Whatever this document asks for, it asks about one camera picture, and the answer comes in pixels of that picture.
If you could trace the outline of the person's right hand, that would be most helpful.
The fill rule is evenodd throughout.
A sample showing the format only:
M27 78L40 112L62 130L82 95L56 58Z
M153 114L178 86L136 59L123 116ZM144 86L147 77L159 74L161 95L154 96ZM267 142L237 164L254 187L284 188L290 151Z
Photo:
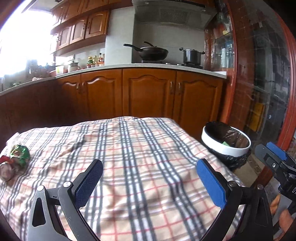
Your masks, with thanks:
M271 214L278 217L278 222L283 232L287 232L293 222L292 215L288 211L288 207L291 204L291 200L278 194L269 206Z

